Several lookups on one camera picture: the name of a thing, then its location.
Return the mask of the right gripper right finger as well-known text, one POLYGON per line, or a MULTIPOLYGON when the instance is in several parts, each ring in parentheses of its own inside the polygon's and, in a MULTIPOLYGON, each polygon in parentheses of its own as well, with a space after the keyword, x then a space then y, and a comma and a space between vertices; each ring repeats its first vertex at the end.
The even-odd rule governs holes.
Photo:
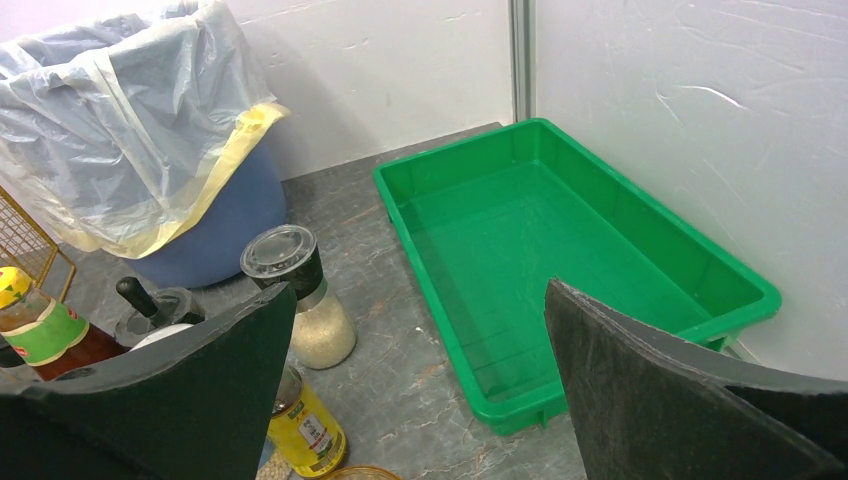
POLYGON ((709 350, 552 279, 545 320, 591 479, 843 479, 847 385, 709 350))

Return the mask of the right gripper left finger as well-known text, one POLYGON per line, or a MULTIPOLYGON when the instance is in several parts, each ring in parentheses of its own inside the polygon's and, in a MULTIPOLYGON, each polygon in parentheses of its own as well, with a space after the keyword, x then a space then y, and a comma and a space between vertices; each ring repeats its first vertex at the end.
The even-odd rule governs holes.
POLYGON ((291 338, 288 283, 140 349, 1 389, 5 479, 252 479, 291 338))

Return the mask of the small yellow oil bottle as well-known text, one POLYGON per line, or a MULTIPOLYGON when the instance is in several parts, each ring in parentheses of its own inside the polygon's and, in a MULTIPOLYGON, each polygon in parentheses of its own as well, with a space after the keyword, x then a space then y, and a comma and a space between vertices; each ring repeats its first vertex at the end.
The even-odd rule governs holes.
POLYGON ((300 372, 287 364, 275 395, 268 436, 294 473, 320 479, 340 468, 349 442, 300 372))

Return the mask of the red sauce bottle green label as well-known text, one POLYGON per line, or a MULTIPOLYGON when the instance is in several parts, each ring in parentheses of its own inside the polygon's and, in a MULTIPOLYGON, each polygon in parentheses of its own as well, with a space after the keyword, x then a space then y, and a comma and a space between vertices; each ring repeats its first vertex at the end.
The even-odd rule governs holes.
POLYGON ((1 269, 1 335, 44 381, 128 351, 11 266, 1 269))

